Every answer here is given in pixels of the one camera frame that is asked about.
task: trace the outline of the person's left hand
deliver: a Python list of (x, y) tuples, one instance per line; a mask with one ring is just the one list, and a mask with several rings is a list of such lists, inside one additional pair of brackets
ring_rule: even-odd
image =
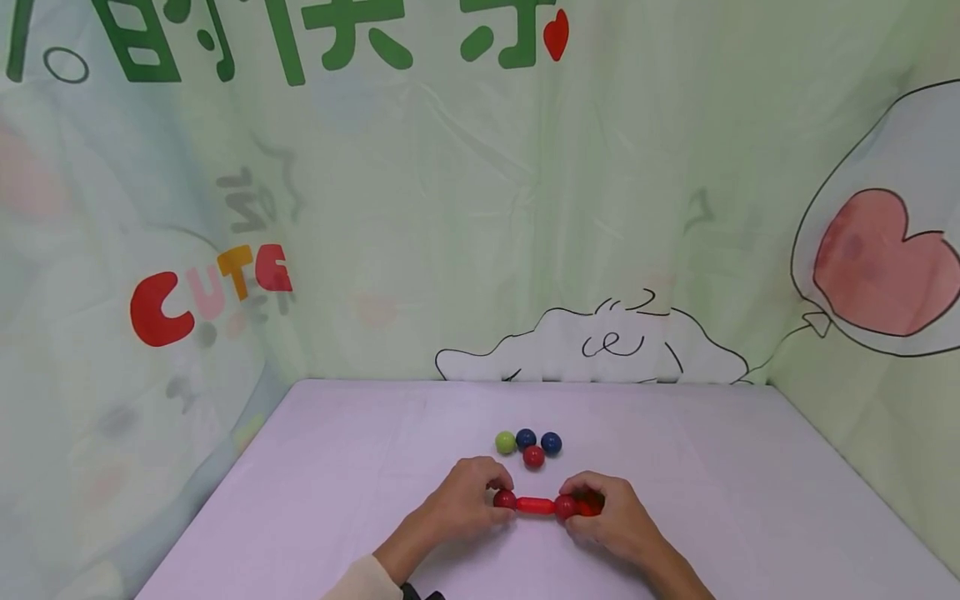
[(486, 500), (486, 490), (513, 488), (514, 479), (493, 458), (465, 458), (427, 496), (420, 510), (431, 526), (439, 528), (441, 542), (466, 540), (514, 518), (513, 510), (494, 508)]
[(487, 504), (486, 492), (513, 488), (514, 479), (493, 458), (461, 459), (373, 555), (400, 585), (437, 545), (468, 540), (511, 521), (516, 513)]

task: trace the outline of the dark blue ball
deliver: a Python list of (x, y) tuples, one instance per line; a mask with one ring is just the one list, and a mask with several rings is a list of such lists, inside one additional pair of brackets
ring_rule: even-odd
[(516, 447), (520, 448), (521, 452), (531, 445), (537, 445), (537, 434), (533, 430), (520, 429), (516, 432)]
[(548, 431), (540, 438), (540, 447), (547, 456), (557, 456), (560, 454), (560, 449), (564, 447), (564, 441), (554, 432)]

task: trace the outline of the wrist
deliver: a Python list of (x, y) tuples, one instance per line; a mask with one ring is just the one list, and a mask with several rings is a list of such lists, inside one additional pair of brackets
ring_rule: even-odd
[(636, 566), (658, 598), (712, 600), (696, 571), (669, 541), (652, 545)]
[(416, 509), (373, 552), (373, 557), (398, 586), (406, 583), (420, 563), (441, 543), (431, 520), (422, 508)]

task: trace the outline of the cartoon animal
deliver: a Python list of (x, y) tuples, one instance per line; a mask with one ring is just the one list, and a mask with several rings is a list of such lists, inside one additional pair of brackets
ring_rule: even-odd
[(607, 299), (587, 314), (551, 308), (532, 331), (508, 335), (486, 354), (439, 351), (437, 370), (450, 380), (611, 383), (734, 383), (747, 374), (747, 361), (689, 314), (642, 312), (651, 301), (624, 307)]

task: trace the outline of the person's right hand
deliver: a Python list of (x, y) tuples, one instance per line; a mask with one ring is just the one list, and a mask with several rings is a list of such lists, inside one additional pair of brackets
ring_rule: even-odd
[(568, 518), (571, 536), (598, 543), (632, 563), (661, 600), (713, 600), (690, 563), (660, 533), (629, 481), (585, 471), (567, 479), (560, 493), (587, 490), (604, 495), (603, 511)]
[(567, 479), (560, 494), (593, 490), (603, 494), (599, 516), (572, 516), (566, 530), (577, 539), (607, 548), (614, 556), (642, 566), (644, 557), (669, 546), (626, 479), (584, 471)]

